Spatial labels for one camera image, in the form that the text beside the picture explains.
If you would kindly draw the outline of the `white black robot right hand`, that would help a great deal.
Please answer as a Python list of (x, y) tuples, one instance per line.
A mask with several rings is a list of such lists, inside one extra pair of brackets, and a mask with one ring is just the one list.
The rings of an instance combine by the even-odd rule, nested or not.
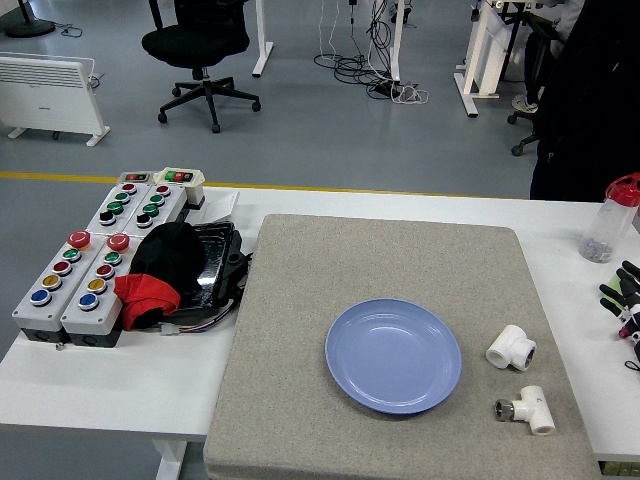
[(639, 325), (639, 267), (628, 260), (608, 284), (599, 286), (600, 304), (621, 321)]

